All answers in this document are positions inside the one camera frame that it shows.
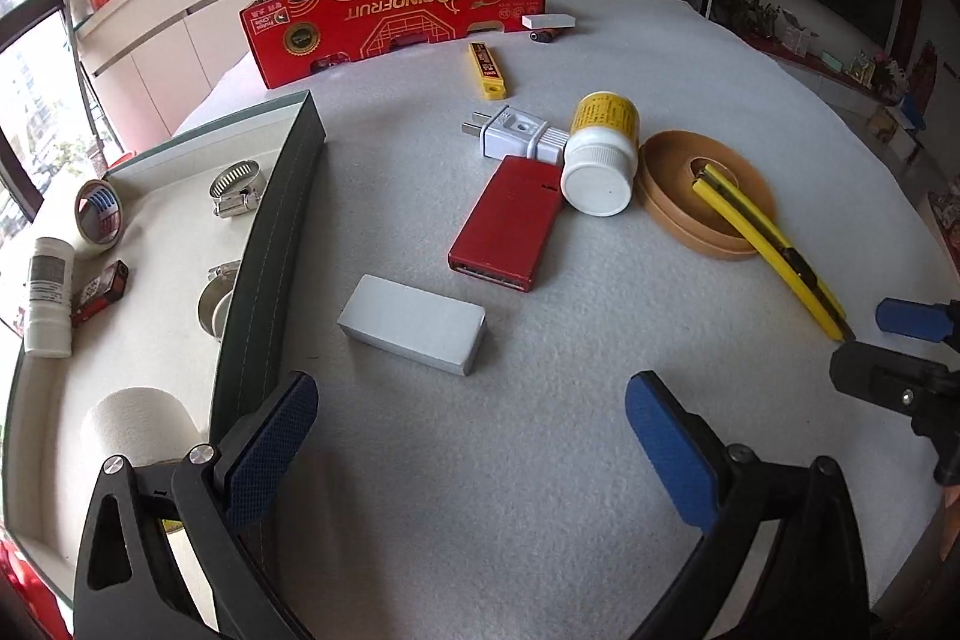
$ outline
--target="white eraser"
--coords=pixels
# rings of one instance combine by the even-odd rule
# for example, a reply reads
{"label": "white eraser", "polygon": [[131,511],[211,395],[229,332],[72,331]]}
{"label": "white eraser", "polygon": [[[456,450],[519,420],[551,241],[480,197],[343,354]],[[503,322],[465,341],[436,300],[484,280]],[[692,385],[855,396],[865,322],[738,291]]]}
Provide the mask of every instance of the white eraser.
{"label": "white eraser", "polygon": [[486,317],[478,305],[365,274],[337,323],[368,345],[466,375]]}
{"label": "white eraser", "polygon": [[573,28],[577,19],[573,15],[524,15],[521,19],[525,28],[540,30],[541,28]]}

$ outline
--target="screw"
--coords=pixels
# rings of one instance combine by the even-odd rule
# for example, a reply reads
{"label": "screw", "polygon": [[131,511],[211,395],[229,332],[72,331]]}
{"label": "screw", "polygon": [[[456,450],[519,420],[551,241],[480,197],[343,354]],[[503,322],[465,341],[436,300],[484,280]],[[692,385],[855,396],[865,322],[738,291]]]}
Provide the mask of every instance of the screw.
{"label": "screw", "polygon": [[824,475],[836,475],[837,462],[829,458],[829,456],[819,456],[819,458],[817,458],[817,469],[824,473]]}
{"label": "screw", "polygon": [[730,458],[738,464],[746,464],[748,461],[757,460],[756,453],[746,445],[741,445],[738,442],[734,442],[733,445],[728,445],[727,453],[730,455]]}
{"label": "screw", "polygon": [[107,475],[112,475],[115,472],[119,472],[120,468],[123,466],[123,456],[111,456],[104,461],[104,472]]}
{"label": "screw", "polygon": [[205,464],[213,458],[213,446],[208,444],[197,445],[190,451],[191,464]]}

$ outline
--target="yellow utility knife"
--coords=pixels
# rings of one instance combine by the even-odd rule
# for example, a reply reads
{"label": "yellow utility knife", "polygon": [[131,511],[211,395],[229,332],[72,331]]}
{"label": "yellow utility knife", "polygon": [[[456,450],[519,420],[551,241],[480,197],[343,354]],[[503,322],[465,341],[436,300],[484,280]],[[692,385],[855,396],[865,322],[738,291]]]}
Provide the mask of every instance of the yellow utility knife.
{"label": "yellow utility knife", "polygon": [[839,341],[853,339],[847,315],[836,297],[773,221],[713,165],[707,164],[694,173],[694,193],[723,215],[773,266],[829,338]]}
{"label": "yellow utility knife", "polygon": [[507,85],[503,81],[503,73],[500,67],[493,60],[493,53],[483,42],[467,42],[469,47],[470,60],[476,69],[477,77],[480,80],[480,90],[483,91],[484,98],[507,97]]}

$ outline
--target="white pill bottle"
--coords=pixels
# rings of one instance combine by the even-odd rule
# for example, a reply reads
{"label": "white pill bottle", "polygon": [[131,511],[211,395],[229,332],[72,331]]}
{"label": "white pill bottle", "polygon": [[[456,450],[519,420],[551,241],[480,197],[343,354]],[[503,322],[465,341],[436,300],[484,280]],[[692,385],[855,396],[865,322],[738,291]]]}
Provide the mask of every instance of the white pill bottle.
{"label": "white pill bottle", "polygon": [[70,355],[70,287],[73,245],[62,239],[38,237],[27,277],[27,316],[23,350],[43,359]]}
{"label": "white pill bottle", "polygon": [[580,212],[606,218],[622,212],[640,162],[640,114],[629,98],[592,92],[577,105],[563,150],[560,190]]}

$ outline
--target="white paper roll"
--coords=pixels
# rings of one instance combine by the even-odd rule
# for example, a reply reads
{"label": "white paper roll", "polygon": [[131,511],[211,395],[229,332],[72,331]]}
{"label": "white paper roll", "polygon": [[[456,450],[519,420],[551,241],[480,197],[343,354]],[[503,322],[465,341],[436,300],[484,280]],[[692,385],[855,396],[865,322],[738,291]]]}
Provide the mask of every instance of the white paper roll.
{"label": "white paper roll", "polygon": [[80,425],[83,460],[99,469],[109,456],[134,467],[180,461],[200,443],[184,404],[160,389],[122,389],[90,408]]}

